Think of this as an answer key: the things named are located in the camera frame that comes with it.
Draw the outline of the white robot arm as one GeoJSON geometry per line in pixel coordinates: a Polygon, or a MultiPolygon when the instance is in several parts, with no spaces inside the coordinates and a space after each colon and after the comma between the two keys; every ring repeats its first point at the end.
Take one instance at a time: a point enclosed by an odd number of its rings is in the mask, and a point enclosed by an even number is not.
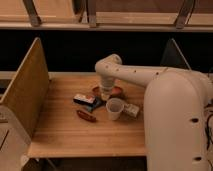
{"type": "Polygon", "coordinates": [[[112,54],[95,64],[102,94],[119,79],[145,88],[143,113],[148,171],[210,171],[205,108],[213,83],[174,67],[128,66],[112,54]]]}

